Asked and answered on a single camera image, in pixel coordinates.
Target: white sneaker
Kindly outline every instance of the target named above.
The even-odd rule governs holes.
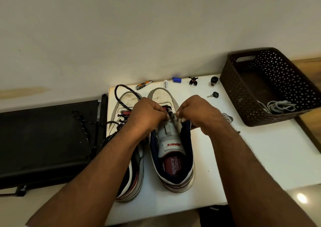
[[[171,119],[161,122],[150,133],[150,152],[156,172],[163,185],[174,193],[191,188],[195,166],[191,143],[191,121],[175,117],[179,108],[172,95],[164,88],[152,90],[148,98],[167,110]]]
[[[107,129],[107,137],[104,141],[104,144],[108,143],[123,127],[127,122],[130,112],[134,105],[141,99],[141,95],[126,87],[130,92],[125,92],[120,98],[117,97],[117,88],[115,88],[115,97],[117,99],[116,107],[112,113],[111,121],[107,123],[110,124]],[[129,166],[123,177],[123,181],[118,190],[116,200],[117,202],[127,202],[134,199],[141,187],[142,180],[144,177],[144,159],[143,159],[143,142],[137,145],[135,148],[132,158],[129,162]]]

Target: perforated basket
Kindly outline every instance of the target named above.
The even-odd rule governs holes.
[[[275,48],[229,53],[220,81],[247,126],[289,120],[321,106],[319,89]],[[258,101],[272,100],[288,100],[296,110],[271,115]]]

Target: red insole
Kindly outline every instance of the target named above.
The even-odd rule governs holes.
[[[177,176],[184,167],[185,155],[180,152],[168,154],[164,160],[164,170],[172,176]]]

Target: blue object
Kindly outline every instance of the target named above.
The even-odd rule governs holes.
[[[181,83],[182,79],[178,77],[173,77],[173,82]]]

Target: forearm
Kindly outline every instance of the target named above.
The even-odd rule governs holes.
[[[237,226],[313,226],[228,124],[210,125],[224,192]]]
[[[139,138],[122,130],[27,222],[30,227],[103,226]]]

